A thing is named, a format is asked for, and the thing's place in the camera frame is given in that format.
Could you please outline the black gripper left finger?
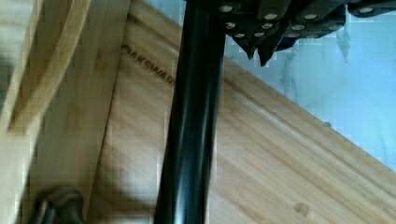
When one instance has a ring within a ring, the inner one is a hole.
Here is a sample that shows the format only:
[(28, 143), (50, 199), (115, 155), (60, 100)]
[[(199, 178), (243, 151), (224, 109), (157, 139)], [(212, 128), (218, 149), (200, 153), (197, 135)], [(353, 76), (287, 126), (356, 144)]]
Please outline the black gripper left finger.
[(275, 32), (275, 0), (186, 0), (219, 16), (225, 33), (249, 59), (268, 35)]

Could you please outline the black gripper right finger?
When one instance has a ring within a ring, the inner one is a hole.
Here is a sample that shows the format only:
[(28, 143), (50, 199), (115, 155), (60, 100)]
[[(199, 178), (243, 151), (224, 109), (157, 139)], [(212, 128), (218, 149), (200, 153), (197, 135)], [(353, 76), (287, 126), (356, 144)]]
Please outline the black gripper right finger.
[(261, 0), (257, 18), (269, 32), (257, 47), (261, 66), (302, 38), (321, 38), (346, 24), (346, 14), (370, 18), (395, 10), (395, 0)]

